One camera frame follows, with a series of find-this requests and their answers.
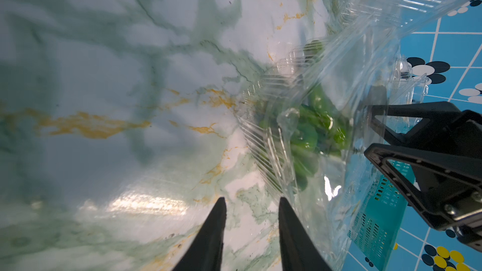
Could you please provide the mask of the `clear clamshell container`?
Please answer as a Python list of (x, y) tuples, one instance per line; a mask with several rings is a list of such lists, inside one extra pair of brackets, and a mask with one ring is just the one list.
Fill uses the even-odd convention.
[(287, 198), (332, 270), (362, 238), (361, 213), (379, 172), (364, 157), (411, 117), (450, 65), (400, 54), (400, 40), (481, 0), (322, 0), (326, 36), (306, 40), (243, 93), (237, 119), (267, 189)]

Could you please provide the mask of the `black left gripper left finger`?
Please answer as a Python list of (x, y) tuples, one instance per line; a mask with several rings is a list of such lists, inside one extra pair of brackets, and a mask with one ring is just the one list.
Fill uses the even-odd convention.
[(187, 252), (173, 270), (220, 271), (226, 219), (225, 198), (221, 197), (208, 214)]

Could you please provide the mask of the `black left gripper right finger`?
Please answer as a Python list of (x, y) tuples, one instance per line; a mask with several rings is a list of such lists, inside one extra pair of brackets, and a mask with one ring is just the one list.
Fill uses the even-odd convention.
[(278, 217), (282, 269), (332, 271), (284, 197), (280, 198)]

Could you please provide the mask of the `green peppers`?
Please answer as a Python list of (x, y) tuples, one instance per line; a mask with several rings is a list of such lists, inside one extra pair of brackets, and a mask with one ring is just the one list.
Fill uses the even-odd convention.
[(288, 137), (282, 138), (278, 116), (284, 111), (285, 93), (305, 85), (303, 74), (324, 52), (327, 38), (312, 39), (261, 76), (252, 106), (254, 122), (246, 137), (267, 183), (278, 193), (287, 179), (303, 191), (318, 172), (318, 156), (339, 157), (346, 149), (348, 122), (336, 112), (320, 86), (307, 99), (288, 110)]

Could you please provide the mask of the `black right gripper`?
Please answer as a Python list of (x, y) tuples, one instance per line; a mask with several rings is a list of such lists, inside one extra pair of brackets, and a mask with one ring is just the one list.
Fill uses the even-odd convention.
[[(379, 115), (420, 122), (396, 133)], [(432, 102), (372, 105), (369, 116), (390, 145), (372, 144), (365, 157), (431, 228), (453, 227), (460, 243), (481, 251), (481, 114)]]

